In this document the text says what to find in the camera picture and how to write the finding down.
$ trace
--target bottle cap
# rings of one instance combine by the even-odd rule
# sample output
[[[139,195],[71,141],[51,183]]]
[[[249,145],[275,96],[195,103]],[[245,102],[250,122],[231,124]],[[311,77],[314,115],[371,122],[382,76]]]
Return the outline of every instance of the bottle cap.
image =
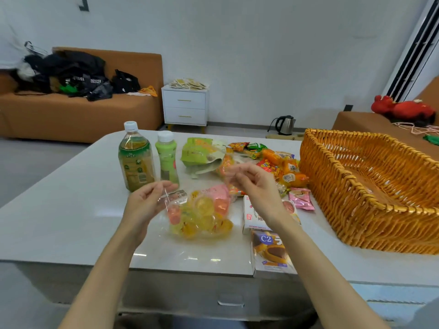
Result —
[[[136,121],[126,121],[123,126],[126,132],[137,132],[139,130]]]
[[[158,141],[163,143],[171,142],[174,139],[174,134],[169,130],[162,130],[157,133]]]

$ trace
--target pink package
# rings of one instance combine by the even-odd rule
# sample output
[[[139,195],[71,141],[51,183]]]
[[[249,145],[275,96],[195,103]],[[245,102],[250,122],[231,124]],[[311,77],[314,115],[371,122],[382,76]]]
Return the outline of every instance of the pink package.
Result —
[[[303,210],[315,210],[311,203],[310,190],[306,188],[291,188],[288,198],[292,201],[296,208]]]

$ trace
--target white nightstand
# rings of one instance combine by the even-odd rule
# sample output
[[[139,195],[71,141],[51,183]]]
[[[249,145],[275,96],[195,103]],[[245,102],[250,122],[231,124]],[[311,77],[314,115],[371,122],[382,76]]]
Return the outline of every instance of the white nightstand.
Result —
[[[209,113],[209,90],[162,88],[163,113],[169,125],[206,126]]]

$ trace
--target plastic bottle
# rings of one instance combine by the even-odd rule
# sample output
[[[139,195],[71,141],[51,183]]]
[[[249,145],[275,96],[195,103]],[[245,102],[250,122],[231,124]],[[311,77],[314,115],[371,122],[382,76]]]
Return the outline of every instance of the plastic bottle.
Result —
[[[155,181],[151,143],[139,134],[137,122],[124,124],[126,135],[119,144],[119,162],[125,186],[130,192]]]
[[[169,130],[157,133],[158,141],[155,147],[160,157],[160,178],[170,180],[173,183],[180,184],[178,180],[177,167],[175,165],[175,152],[177,143],[174,141],[174,134]]]

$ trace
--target white table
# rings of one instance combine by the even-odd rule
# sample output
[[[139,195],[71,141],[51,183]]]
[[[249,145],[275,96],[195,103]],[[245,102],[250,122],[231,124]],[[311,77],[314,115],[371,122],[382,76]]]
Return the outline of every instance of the white table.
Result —
[[[141,131],[152,144],[154,131]],[[115,231],[126,198],[117,158],[124,132],[109,134],[0,209],[0,260],[18,264],[53,302],[70,303]],[[180,161],[188,137],[177,133],[177,170],[187,192],[220,183],[215,174],[190,179]],[[226,143],[250,141],[299,158],[301,142],[206,135]],[[159,160],[153,146],[156,172]],[[439,297],[439,257],[394,254],[340,242],[316,205],[300,211],[303,229],[383,317],[409,320]],[[226,240],[184,241],[157,216],[136,250],[122,309],[259,320],[307,309],[310,301],[296,276],[253,278],[250,237],[243,235],[242,200],[231,206],[235,224]]]

